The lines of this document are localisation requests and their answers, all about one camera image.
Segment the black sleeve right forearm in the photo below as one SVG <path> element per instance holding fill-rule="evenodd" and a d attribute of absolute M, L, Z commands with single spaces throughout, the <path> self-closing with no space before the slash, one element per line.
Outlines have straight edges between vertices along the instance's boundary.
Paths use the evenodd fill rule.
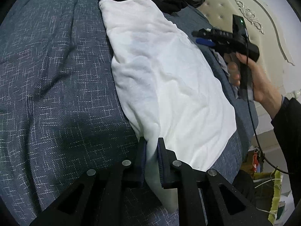
<path fill-rule="evenodd" d="M 285 225 L 300 225 L 300 103 L 285 97 L 271 124 L 287 164 L 295 205 Z"/>

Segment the person's right hand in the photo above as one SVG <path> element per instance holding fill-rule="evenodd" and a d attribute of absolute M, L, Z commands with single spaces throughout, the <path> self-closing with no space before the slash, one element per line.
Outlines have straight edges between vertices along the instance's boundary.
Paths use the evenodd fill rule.
<path fill-rule="evenodd" d="M 246 55 L 236 53 L 236 58 L 240 63 L 248 65 L 252 73 L 252 82 L 254 88 L 254 100 L 259 102 L 262 107 L 274 119 L 282 105 L 282 95 L 268 80 L 263 68 Z M 234 86 L 240 86 L 241 75 L 236 62 L 232 61 L 233 54 L 224 54 L 224 60 L 228 64 L 230 82 Z"/>

